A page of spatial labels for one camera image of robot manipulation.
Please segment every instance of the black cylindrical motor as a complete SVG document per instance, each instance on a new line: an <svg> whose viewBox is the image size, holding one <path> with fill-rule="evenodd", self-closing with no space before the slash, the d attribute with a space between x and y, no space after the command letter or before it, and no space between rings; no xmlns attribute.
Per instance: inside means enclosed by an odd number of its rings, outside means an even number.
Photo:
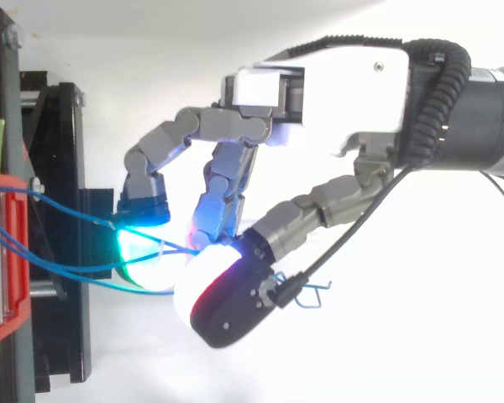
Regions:
<svg viewBox="0 0 504 403"><path fill-rule="evenodd" d="M437 66L412 67L405 128L412 126L439 73ZM472 70L449 115L448 125L443 126L438 150L428 169L483 170L504 175L504 68Z"/></svg>

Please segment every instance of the black coiled cable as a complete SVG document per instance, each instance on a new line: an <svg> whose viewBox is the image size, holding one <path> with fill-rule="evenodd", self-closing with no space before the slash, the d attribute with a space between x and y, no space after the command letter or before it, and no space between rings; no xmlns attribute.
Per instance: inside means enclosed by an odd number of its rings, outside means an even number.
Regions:
<svg viewBox="0 0 504 403"><path fill-rule="evenodd" d="M400 155L403 164L421 169L430 165L438 149L443 126L448 124L470 77L470 56L453 42L438 39L418 39L403 44L412 63L428 63L430 55L443 55L444 65L437 84L424 100L415 123L406 133L407 145Z"/></svg>
<svg viewBox="0 0 504 403"><path fill-rule="evenodd" d="M349 46L349 45L362 45L362 46L375 46L387 48L401 48L401 39L390 38L372 38L364 35L335 35L324 36L321 39L308 42L307 44L300 44L288 50L287 56L289 58L308 55L318 50L332 48L334 46Z"/></svg>

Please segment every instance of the white wall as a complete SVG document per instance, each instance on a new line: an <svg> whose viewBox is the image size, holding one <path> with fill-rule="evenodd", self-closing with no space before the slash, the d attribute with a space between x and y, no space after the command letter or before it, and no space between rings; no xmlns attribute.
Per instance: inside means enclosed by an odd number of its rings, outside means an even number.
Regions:
<svg viewBox="0 0 504 403"><path fill-rule="evenodd" d="M504 0L0 5L24 26L22 67L87 94L87 184L117 191L123 154L143 133L216 100L224 74L305 40L438 37L464 45L474 65L504 65ZM182 217L211 148L165 170ZM350 171L350 160L262 149L245 219ZM281 269L302 269L340 230L314 234ZM323 309L289 306L222 351L180 324L170 300L92 289L92 376L53 378L38 402L504 402L504 200L481 175L413 174L313 280L333 281Z"/></svg>

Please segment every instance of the red component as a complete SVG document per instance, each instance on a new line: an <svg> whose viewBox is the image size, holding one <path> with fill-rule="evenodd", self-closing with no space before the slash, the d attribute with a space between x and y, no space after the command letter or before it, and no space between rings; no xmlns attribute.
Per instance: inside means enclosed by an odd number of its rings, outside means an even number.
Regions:
<svg viewBox="0 0 504 403"><path fill-rule="evenodd" d="M19 178L0 175L0 186L26 189L26 183ZM26 248L28 247L28 203L25 194L3 194L2 224L15 239ZM17 330L31 313L29 262L15 253L7 251L6 271L8 279L7 305L8 312L4 314L0 324L0 340Z"/></svg>

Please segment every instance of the robotic hand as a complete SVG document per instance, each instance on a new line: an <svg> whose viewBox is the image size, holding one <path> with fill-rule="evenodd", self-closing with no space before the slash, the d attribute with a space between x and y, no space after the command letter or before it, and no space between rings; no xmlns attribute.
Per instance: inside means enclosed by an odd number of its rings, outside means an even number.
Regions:
<svg viewBox="0 0 504 403"><path fill-rule="evenodd" d="M158 170L192 140L217 146L189 239L202 252L182 271L174 298L183 319L219 348L295 298L411 171L504 175L504 68L472 69L463 48L442 40L326 37L285 50L226 76L218 104L182 109L126 154L122 222L170 221ZM360 152L354 175L279 203L236 237L260 144ZM396 168L403 171L394 176ZM308 233L349 222L308 270L276 282L271 266Z"/></svg>

